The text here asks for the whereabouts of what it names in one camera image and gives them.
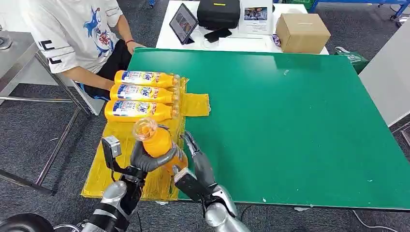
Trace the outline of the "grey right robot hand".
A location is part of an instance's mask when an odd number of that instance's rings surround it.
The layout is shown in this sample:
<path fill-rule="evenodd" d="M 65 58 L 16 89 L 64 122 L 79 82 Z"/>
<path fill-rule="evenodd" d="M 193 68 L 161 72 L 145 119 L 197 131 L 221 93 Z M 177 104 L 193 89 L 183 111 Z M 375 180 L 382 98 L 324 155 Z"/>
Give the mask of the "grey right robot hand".
<path fill-rule="evenodd" d="M 181 137 L 188 146 L 194 162 L 195 175 L 199 183 L 207 188 L 216 185 L 212 165 L 206 154 L 200 149 L 194 137 L 189 131 L 185 131 Z"/>

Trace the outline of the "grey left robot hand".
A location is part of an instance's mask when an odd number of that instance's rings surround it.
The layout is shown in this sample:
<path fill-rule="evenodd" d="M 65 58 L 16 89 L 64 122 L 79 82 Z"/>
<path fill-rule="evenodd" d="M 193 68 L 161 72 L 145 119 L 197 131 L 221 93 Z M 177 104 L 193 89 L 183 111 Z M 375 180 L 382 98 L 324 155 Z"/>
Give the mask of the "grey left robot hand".
<path fill-rule="evenodd" d="M 178 146 L 172 143 L 172 147 L 165 154 L 155 158 L 146 152 L 142 141 L 136 141 L 133 146 L 130 164 L 149 173 L 169 163 L 175 156 L 177 149 Z"/>

